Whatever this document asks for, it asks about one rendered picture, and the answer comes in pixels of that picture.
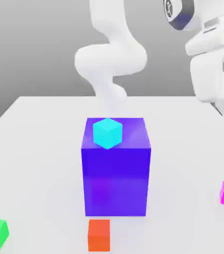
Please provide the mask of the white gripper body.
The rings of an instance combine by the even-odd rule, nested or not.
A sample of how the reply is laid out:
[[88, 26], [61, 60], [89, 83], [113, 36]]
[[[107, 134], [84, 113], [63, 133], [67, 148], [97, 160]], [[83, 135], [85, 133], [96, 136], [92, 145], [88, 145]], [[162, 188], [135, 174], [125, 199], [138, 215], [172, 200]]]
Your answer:
[[191, 79], [201, 102], [224, 99], [224, 52], [209, 52], [192, 58]]

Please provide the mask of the small cyan cube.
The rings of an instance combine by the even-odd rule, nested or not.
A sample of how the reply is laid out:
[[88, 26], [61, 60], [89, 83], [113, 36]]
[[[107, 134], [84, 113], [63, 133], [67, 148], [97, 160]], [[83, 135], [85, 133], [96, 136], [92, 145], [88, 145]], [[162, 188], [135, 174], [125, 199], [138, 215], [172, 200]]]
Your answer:
[[106, 118], [93, 124], [93, 142], [110, 149], [122, 142], [123, 125]]

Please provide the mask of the small orange cube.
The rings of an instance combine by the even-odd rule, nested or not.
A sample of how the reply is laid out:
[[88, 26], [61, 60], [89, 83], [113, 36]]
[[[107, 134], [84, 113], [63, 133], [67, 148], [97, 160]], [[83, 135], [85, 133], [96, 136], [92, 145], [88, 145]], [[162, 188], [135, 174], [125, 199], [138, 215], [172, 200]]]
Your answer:
[[88, 225], [88, 250], [90, 252], [110, 251], [109, 219], [90, 219]]

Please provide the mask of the large purple box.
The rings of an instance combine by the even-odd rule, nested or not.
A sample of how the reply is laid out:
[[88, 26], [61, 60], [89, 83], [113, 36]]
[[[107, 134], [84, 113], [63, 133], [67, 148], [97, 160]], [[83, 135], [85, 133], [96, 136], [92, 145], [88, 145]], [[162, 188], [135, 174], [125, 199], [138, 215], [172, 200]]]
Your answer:
[[81, 146], [85, 214], [89, 217], [145, 216], [151, 144], [143, 118], [116, 118], [122, 143], [105, 149], [93, 142], [88, 118]]

